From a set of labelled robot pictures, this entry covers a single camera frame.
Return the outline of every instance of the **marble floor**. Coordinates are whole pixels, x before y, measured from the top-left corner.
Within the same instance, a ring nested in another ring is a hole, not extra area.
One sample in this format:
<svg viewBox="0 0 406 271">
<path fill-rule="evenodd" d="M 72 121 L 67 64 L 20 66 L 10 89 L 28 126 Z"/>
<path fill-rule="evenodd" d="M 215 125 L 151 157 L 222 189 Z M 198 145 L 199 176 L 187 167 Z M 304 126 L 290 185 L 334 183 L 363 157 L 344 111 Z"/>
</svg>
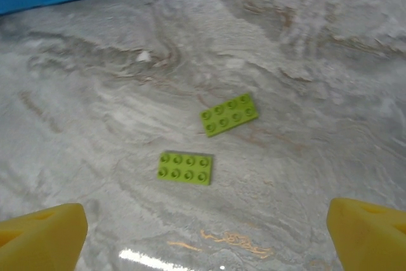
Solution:
<svg viewBox="0 0 406 271">
<path fill-rule="evenodd" d="M 0 220 L 65 202 L 77 271 L 340 271 L 334 197 L 406 209 L 406 0 L 82 0 L 0 17 Z M 259 119 L 207 138 L 249 91 Z M 214 154 L 209 187 L 156 179 Z"/>
</svg>

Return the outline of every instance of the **lime green lego brick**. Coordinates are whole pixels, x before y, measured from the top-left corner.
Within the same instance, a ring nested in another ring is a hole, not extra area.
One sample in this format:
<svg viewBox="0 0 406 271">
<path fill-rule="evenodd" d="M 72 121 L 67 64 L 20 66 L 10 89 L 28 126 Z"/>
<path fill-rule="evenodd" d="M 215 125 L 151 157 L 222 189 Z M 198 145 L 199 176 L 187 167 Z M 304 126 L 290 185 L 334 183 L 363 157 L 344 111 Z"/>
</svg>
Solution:
<svg viewBox="0 0 406 271">
<path fill-rule="evenodd" d="M 251 96 L 246 93 L 200 113 L 208 137 L 258 118 Z"/>
<path fill-rule="evenodd" d="M 213 157 L 209 155 L 163 152 L 159 158 L 158 179 L 209 185 Z"/>
</svg>

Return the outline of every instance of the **white speck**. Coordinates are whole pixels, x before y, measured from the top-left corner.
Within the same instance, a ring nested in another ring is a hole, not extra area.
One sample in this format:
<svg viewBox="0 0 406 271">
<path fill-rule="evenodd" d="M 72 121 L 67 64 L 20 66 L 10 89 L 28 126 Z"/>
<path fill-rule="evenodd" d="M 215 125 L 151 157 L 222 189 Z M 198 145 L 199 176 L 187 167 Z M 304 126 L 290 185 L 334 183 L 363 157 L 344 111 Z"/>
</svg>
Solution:
<svg viewBox="0 0 406 271">
<path fill-rule="evenodd" d="M 26 45 L 30 48 L 38 48 L 40 45 L 44 43 L 44 39 L 38 39 L 38 40 L 30 40 L 26 42 Z"/>
<path fill-rule="evenodd" d="M 140 55 L 137 56 L 136 61 L 149 63 L 151 61 L 151 55 L 148 51 L 142 51 Z"/>
<path fill-rule="evenodd" d="M 226 67 L 230 70 L 240 70 L 244 67 L 245 60 L 241 58 L 231 58 L 227 60 Z"/>
<path fill-rule="evenodd" d="M 31 75 L 34 79 L 39 79 L 39 72 L 38 71 L 31 71 Z"/>
<path fill-rule="evenodd" d="M 192 269 L 168 263 L 159 258 L 150 257 L 140 252 L 134 252 L 130 249 L 124 249 L 120 252 L 119 257 L 125 260 L 130 260 L 141 265 L 154 268 L 161 271 L 194 271 Z"/>
</svg>

